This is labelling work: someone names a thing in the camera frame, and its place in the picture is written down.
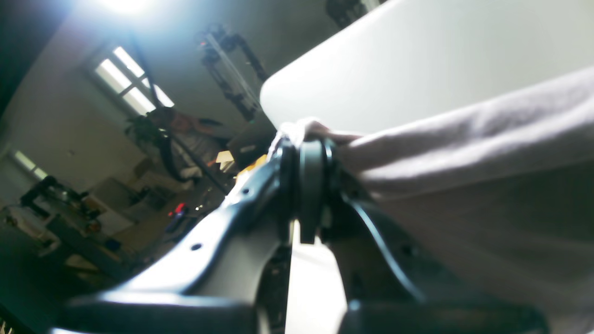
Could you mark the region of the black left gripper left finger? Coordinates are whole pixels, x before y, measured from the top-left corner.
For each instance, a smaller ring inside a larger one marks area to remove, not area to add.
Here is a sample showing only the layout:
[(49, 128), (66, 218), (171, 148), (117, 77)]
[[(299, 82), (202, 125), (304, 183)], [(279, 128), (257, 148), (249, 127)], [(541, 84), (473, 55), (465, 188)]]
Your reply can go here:
[(313, 244), (323, 216), (324, 140), (281, 139), (255, 169), (161, 260), (118, 287), (72, 300), (53, 334), (260, 334), (266, 264), (291, 242)]

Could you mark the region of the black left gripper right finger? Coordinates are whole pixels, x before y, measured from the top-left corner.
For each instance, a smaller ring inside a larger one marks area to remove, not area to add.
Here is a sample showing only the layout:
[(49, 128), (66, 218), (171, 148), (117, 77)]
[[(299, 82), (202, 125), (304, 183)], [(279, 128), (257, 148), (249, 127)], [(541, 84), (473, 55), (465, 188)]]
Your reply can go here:
[(322, 142), (328, 222), (347, 301), (340, 334), (548, 334), (535, 307), (504, 302), (458, 278), (371, 198)]

